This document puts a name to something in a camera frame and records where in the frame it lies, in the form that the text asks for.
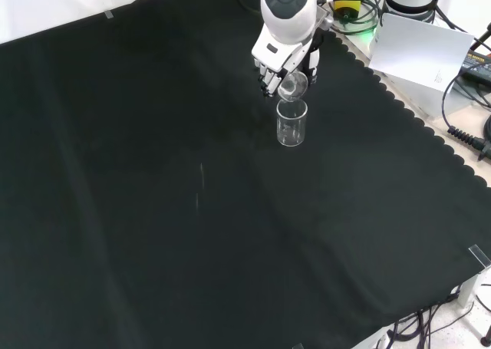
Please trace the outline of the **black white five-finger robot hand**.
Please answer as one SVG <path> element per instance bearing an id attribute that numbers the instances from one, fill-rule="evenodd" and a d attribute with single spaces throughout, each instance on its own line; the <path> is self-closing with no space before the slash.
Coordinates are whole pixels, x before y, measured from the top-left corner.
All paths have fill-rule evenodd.
<path id="1" fill-rule="evenodd" d="M 273 97 L 278 93 L 281 83 L 292 73 L 303 73 L 307 87 L 317 80 L 320 46 L 323 33 L 318 29 L 307 40 L 294 44 L 284 44 L 276 40 L 266 25 L 252 48 L 254 64 L 259 69 L 262 93 Z"/>

